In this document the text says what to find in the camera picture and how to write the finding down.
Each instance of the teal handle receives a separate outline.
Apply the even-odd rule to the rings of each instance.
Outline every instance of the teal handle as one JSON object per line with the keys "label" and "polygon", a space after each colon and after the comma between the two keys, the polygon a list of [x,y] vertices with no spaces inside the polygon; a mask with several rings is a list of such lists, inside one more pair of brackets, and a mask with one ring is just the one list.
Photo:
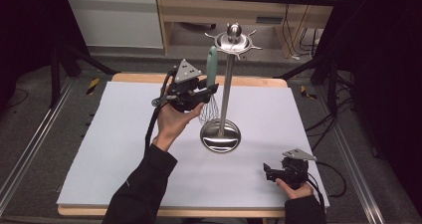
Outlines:
{"label": "teal handle", "polygon": [[207,88],[215,84],[217,76],[218,55],[217,48],[212,46],[207,57]]}

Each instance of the white paper sheet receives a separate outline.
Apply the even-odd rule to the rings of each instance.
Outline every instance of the white paper sheet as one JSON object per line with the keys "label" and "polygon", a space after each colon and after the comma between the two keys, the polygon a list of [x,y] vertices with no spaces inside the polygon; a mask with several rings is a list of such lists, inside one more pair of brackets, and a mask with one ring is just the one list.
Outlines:
{"label": "white paper sheet", "polygon": [[[107,206],[139,165],[160,84],[107,84],[100,107],[72,164],[57,203]],[[221,107],[223,87],[215,99]],[[266,180],[263,162],[280,169],[282,153],[294,148],[312,153],[292,91],[286,88],[231,88],[227,119],[242,133],[232,152],[216,154],[199,139],[196,118],[169,152],[178,159],[162,207],[284,207],[286,194]],[[328,206],[317,167],[310,162]]]}

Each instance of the triangular metal bracket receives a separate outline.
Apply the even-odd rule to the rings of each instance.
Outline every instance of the triangular metal bracket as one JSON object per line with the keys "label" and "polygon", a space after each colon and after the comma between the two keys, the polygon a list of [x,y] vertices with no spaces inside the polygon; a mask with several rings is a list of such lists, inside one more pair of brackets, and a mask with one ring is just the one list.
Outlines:
{"label": "triangular metal bracket", "polygon": [[180,63],[179,70],[177,70],[175,83],[179,84],[179,83],[194,79],[196,77],[199,77],[201,75],[202,75],[201,71],[194,68],[188,62],[186,62],[185,59],[183,59],[182,62]]}
{"label": "triangular metal bracket", "polygon": [[313,161],[317,161],[317,158],[315,156],[312,156],[310,154],[308,154],[307,152],[304,152],[298,148],[295,148],[293,150],[290,151],[285,151],[283,152],[283,155],[286,157],[290,157],[293,159],[303,159],[303,160],[313,160]]}

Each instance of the hand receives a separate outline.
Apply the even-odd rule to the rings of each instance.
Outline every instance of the hand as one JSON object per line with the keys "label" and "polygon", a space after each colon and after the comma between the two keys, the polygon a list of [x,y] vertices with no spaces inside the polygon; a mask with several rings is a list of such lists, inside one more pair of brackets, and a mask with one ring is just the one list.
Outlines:
{"label": "hand", "polygon": [[204,104],[199,104],[192,112],[178,112],[170,104],[164,105],[158,115],[158,135],[152,141],[158,148],[167,151],[171,143],[187,124],[201,114]]}
{"label": "hand", "polygon": [[290,199],[314,195],[314,189],[307,182],[302,183],[301,187],[297,190],[292,189],[286,182],[284,182],[280,178],[276,179],[276,183],[278,186],[281,187],[281,189],[286,192],[286,194],[288,194],[288,197]]}

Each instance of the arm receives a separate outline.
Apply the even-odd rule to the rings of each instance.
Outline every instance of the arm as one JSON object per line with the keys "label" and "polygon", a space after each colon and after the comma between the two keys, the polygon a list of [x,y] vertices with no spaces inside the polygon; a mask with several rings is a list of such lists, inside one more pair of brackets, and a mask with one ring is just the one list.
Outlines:
{"label": "arm", "polygon": [[286,201],[286,224],[323,224],[325,214],[320,210],[319,203],[314,197],[314,189],[306,182],[302,186],[294,190],[282,179],[276,179],[277,185],[280,186],[290,200]]}
{"label": "arm", "polygon": [[162,107],[157,120],[157,137],[139,167],[112,197],[103,223],[155,222],[168,176],[177,163],[167,150],[186,125],[200,114],[202,107],[200,104],[188,113],[178,112],[172,106]]}

